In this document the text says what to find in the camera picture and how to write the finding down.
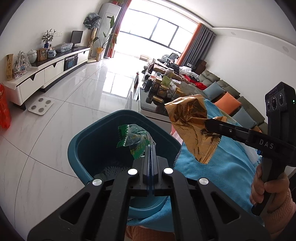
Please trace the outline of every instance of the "trash bin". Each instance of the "trash bin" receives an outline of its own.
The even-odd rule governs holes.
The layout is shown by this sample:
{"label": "trash bin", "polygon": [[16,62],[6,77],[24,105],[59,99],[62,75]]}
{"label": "trash bin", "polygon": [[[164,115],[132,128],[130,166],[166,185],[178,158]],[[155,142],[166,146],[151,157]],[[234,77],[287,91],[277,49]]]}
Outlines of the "trash bin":
{"label": "trash bin", "polygon": [[[156,143],[156,154],[174,167],[181,145],[166,131],[142,114],[132,110],[119,110],[91,124],[71,140],[68,147],[69,163],[84,185],[92,181],[110,163],[132,167],[133,156],[129,147],[117,148],[118,126],[137,124],[150,133]],[[157,213],[167,197],[136,197],[131,200],[128,216],[146,218]]]}

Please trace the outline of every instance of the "ceiling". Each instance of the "ceiling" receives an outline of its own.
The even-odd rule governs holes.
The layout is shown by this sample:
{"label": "ceiling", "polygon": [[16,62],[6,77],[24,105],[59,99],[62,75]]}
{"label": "ceiling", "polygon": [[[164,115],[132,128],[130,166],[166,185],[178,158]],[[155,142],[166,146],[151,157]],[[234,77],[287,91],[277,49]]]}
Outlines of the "ceiling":
{"label": "ceiling", "polygon": [[243,28],[296,45],[296,31],[274,0],[166,0],[197,14],[213,27]]}

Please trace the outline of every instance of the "gray sofa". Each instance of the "gray sofa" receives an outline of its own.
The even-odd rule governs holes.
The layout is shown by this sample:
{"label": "gray sofa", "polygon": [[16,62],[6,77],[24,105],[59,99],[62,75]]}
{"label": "gray sofa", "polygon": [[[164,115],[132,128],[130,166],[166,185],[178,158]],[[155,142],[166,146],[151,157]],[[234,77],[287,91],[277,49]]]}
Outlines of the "gray sofa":
{"label": "gray sofa", "polygon": [[199,82],[203,83],[205,86],[210,86],[214,82],[224,89],[225,92],[231,94],[235,99],[241,102],[241,106],[247,111],[247,113],[252,117],[252,119],[256,122],[256,125],[262,131],[262,133],[267,134],[267,123],[265,122],[265,118],[261,113],[250,103],[248,102],[243,96],[240,96],[240,92],[230,86],[224,80],[221,80],[218,76],[214,75],[213,73],[205,70],[201,75],[198,76]]}

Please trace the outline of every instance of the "person's hand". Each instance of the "person's hand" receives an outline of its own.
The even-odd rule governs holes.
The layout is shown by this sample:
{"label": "person's hand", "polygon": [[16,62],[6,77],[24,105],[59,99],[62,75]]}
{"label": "person's hand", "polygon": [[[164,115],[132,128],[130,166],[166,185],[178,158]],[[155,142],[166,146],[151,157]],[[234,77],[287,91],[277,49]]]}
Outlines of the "person's hand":
{"label": "person's hand", "polygon": [[257,166],[256,173],[252,183],[250,202],[255,205],[257,202],[262,203],[264,199],[264,191],[275,193],[274,199],[267,208],[268,213],[272,213],[283,205],[287,198],[289,190],[289,179],[285,173],[280,174],[277,180],[264,183],[261,180],[262,168],[261,164]]}

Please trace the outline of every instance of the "floor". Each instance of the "floor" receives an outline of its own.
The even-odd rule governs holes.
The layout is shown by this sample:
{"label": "floor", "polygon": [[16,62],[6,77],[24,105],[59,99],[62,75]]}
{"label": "floor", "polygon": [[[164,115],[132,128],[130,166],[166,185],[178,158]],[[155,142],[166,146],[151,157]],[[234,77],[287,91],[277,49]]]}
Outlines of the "floor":
{"label": "floor", "polygon": [[146,63],[116,53],[86,64],[40,96],[54,98],[42,116],[11,107],[12,123],[0,135],[0,206],[26,240],[32,227],[57,209],[83,184],[69,165],[67,148],[81,130],[124,109],[136,72]]}

